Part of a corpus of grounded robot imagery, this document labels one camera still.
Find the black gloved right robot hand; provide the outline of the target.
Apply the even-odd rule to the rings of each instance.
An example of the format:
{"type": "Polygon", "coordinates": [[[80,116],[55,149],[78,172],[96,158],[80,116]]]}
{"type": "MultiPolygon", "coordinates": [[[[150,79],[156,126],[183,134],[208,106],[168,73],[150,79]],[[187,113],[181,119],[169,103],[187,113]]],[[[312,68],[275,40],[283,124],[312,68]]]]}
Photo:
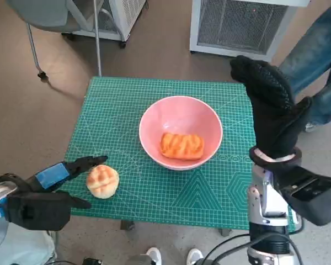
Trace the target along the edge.
{"type": "Polygon", "coordinates": [[[231,77],[244,84],[252,104],[256,148],[272,159],[292,155],[313,98],[296,103],[287,78],[265,61],[237,56],[230,65],[231,77]]]}

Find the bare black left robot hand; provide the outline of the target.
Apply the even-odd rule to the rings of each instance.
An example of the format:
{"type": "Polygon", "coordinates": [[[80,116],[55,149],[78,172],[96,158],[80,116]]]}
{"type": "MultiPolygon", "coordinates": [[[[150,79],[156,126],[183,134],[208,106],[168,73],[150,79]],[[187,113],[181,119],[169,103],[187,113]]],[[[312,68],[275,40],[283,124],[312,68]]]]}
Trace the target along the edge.
{"type": "Polygon", "coordinates": [[[108,156],[86,156],[72,162],[61,161],[29,177],[26,182],[33,192],[54,192],[65,182],[77,178],[95,166],[104,164],[108,156]]]}

